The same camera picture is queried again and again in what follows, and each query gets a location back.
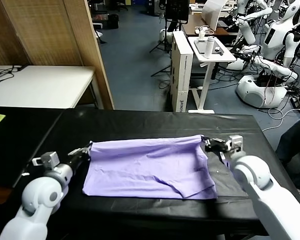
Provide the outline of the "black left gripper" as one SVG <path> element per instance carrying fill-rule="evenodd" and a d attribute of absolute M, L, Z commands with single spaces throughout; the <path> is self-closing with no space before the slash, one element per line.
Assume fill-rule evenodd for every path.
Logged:
<path fill-rule="evenodd" d="M 87 162 L 91 159 L 91 149 L 92 144 L 88 144 L 87 147 L 76 148 L 67 154 L 71 156 L 70 167 L 73 172 L 76 172 L 83 162 Z"/>

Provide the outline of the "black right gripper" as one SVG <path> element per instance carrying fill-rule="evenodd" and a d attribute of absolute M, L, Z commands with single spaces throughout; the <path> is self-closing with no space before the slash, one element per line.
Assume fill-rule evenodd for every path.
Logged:
<path fill-rule="evenodd" d="M 229 146 L 227 145 L 227 142 L 223 139 L 202 136 L 202 141 L 204 142 L 205 152 L 226 153 L 229 151 Z"/>

